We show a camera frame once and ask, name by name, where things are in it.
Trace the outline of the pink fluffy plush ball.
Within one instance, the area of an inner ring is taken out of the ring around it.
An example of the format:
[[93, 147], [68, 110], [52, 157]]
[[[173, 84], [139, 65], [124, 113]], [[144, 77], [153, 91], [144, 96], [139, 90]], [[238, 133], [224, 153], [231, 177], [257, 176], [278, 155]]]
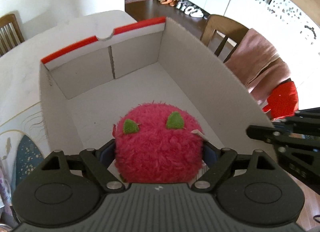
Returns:
[[202, 168], [202, 131], [176, 106], [138, 105], [113, 126], [116, 168], [127, 183], [188, 183]]

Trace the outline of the white cardboard box red rim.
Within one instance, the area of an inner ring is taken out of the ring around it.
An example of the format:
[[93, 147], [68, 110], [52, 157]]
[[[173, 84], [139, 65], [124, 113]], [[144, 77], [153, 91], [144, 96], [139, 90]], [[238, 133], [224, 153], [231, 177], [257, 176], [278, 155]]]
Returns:
[[86, 16], [44, 32], [41, 46], [41, 106], [52, 150], [100, 147], [131, 109], [165, 103], [192, 115], [216, 147], [276, 155], [246, 134], [249, 125], [271, 126], [247, 89], [172, 19]]

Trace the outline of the red cushion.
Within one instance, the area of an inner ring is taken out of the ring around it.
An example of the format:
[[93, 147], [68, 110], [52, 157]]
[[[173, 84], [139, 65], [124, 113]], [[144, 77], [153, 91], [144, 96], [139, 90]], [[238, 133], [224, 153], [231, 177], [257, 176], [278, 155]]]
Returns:
[[298, 93], [295, 83], [288, 81], [278, 85], [267, 98], [262, 108], [271, 120], [291, 117], [298, 110]]

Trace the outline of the pink fringed scarf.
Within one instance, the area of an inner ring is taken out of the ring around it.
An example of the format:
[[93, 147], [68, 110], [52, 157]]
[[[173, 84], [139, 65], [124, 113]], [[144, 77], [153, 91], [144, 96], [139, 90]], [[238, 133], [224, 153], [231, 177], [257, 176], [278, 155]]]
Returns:
[[225, 65], [259, 105], [291, 74], [272, 43], [254, 29], [248, 30]]

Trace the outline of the wooden chair with scarf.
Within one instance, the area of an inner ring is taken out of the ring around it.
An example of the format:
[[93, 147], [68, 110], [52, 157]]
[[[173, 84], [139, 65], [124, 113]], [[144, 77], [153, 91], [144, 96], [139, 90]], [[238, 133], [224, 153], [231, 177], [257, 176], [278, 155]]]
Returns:
[[230, 19], [222, 15], [212, 14], [208, 17], [206, 21], [206, 25], [200, 37], [200, 41], [206, 47], [208, 47], [210, 42], [217, 35], [222, 37], [222, 40], [220, 41], [218, 47], [214, 51], [214, 54], [216, 56], [219, 56], [221, 54], [228, 40], [234, 41], [235, 46], [228, 53], [227, 57], [223, 61], [227, 62], [248, 31], [249, 29], [246, 26], [233, 19]]

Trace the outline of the white cabinet row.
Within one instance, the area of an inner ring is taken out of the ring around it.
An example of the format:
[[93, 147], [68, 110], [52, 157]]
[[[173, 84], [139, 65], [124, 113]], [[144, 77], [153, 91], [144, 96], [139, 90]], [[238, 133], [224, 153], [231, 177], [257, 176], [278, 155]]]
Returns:
[[187, 0], [209, 14], [223, 15], [254, 28], [275, 43], [280, 37], [319, 53], [319, 25], [293, 0]]

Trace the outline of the wooden chair far side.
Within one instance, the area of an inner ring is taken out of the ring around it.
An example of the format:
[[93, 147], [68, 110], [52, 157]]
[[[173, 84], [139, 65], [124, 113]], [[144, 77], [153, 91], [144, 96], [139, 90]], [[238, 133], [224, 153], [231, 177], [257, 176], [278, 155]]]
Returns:
[[25, 41], [15, 14], [1, 17], [1, 56]]

